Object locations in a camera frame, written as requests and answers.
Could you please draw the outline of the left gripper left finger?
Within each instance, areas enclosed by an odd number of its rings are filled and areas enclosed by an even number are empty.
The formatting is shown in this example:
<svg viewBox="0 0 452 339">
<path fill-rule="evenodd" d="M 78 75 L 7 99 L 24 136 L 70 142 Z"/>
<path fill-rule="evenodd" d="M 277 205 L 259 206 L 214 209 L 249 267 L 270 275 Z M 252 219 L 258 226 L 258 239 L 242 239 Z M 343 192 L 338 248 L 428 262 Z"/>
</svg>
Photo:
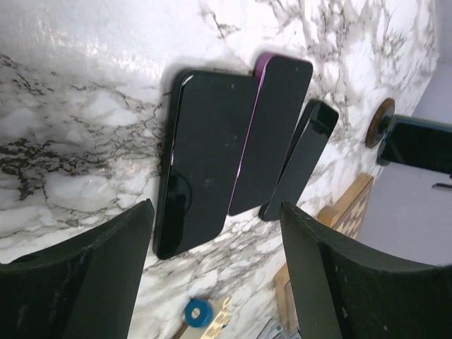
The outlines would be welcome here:
<svg viewBox="0 0 452 339">
<path fill-rule="evenodd" d="M 127 338 L 154 220 L 151 200 L 1 265 L 2 338 Z"/>
</svg>

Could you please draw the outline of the blue-edged phone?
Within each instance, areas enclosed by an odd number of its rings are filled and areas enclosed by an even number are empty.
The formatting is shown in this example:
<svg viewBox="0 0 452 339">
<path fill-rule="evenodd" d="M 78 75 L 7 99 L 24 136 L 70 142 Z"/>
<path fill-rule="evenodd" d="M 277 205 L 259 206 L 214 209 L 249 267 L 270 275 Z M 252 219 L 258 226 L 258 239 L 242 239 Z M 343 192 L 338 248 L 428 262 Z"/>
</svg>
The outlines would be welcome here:
<svg viewBox="0 0 452 339">
<path fill-rule="evenodd" d="M 451 125 L 394 115 L 383 120 L 376 163 L 391 162 L 451 175 Z"/>
</svg>

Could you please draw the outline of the wooden chessboard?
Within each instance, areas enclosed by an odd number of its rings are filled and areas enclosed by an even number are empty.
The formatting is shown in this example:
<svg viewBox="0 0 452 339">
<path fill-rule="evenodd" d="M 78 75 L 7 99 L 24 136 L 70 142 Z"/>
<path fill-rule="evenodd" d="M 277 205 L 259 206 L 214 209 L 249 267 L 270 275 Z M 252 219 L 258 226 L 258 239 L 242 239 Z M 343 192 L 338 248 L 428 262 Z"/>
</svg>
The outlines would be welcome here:
<svg viewBox="0 0 452 339">
<path fill-rule="evenodd" d="M 373 184 L 373 176 L 361 173 L 335 205 L 323 207 L 316 219 L 324 225 L 356 239 Z M 274 283 L 280 321 L 283 328 L 292 334 L 298 327 L 298 321 L 287 265 L 282 266 L 276 273 Z"/>
</svg>

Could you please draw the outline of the black phone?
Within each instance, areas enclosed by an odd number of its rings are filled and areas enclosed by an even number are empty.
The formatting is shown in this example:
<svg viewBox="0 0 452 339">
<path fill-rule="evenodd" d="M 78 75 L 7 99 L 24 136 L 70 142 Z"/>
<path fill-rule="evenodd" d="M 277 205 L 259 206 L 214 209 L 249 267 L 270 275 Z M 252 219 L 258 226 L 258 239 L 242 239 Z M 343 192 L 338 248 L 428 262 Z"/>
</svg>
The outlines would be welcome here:
<svg viewBox="0 0 452 339">
<path fill-rule="evenodd" d="M 329 105 L 320 100 L 308 102 L 292 138 L 290 153 L 276 189 L 258 213 L 260 219 L 278 220 L 283 202 L 298 202 L 337 122 L 338 113 Z"/>
<path fill-rule="evenodd" d="M 172 82 L 153 251 L 169 259 L 221 232 L 251 123 L 258 81 L 183 69 Z"/>
</svg>

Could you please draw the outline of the toy brick car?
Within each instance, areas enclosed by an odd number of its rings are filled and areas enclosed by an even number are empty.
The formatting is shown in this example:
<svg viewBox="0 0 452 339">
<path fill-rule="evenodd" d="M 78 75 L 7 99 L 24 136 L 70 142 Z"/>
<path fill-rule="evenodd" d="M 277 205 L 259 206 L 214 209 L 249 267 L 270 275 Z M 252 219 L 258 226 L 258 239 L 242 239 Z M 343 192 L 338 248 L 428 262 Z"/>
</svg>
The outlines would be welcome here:
<svg viewBox="0 0 452 339">
<path fill-rule="evenodd" d="M 191 299 L 184 309 L 184 324 L 174 338 L 219 338 L 231 321 L 231 305 L 229 295 L 221 299 Z"/>
</svg>

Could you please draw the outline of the black smartphone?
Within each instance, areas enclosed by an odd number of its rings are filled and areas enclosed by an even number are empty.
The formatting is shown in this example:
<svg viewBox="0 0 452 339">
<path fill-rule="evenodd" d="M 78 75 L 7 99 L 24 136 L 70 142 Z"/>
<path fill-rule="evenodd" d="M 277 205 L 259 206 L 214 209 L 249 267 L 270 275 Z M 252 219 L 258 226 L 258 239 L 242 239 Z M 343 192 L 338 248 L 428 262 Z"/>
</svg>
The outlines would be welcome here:
<svg viewBox="0 0 452 339">
<path fill-rule="evenodd" d="M 311 62 L 270 52 L 255 63 L 258 92 L 228 214 L 267 203 L 278 183 L 313 74 Z"/>
</svg>

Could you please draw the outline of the round wooden stand right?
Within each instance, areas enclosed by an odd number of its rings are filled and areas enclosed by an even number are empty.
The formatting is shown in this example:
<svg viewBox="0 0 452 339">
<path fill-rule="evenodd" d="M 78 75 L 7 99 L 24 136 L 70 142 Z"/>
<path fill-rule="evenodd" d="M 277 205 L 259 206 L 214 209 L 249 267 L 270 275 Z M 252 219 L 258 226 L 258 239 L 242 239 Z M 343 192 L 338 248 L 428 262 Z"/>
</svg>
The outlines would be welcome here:
<svg viewBox="0 0 452 339">
<path fill-rule="evenodd" d="M 391 119 L 395 113 L 396 105 L 393 98 L 386 98 L 375 111 L 371 120 L 364 145 L 367 148 L 375 148 L 385 136 Z"/>
</svg>

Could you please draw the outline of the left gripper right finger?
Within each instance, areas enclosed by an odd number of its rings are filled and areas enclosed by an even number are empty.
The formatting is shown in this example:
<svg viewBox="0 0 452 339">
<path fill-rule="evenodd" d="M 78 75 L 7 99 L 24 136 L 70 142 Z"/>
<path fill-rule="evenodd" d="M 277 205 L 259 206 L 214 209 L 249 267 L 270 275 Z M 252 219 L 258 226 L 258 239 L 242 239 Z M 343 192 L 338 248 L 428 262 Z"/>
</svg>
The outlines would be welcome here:
<svg viewBox="0 0 452 339">
<path fill-rule="evenodd" d="M 280 226 L 303 338 L 450 338 L 451 267 L 399 258 L 284 202 Z"/>
</svg>

